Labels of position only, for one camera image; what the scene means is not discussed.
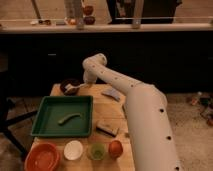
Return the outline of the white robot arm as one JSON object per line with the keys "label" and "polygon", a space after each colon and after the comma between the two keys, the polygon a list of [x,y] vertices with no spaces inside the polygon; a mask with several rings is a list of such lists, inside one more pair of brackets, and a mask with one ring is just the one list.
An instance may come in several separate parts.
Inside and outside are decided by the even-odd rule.
{"label": "white robot arm", "polygon": [[153,84],[107,68],[102,53],[86,58],[82,65],[85,83],[101,79],[126,96],[124,108],[135,171],[183,171],[167,115],[166,96]]}

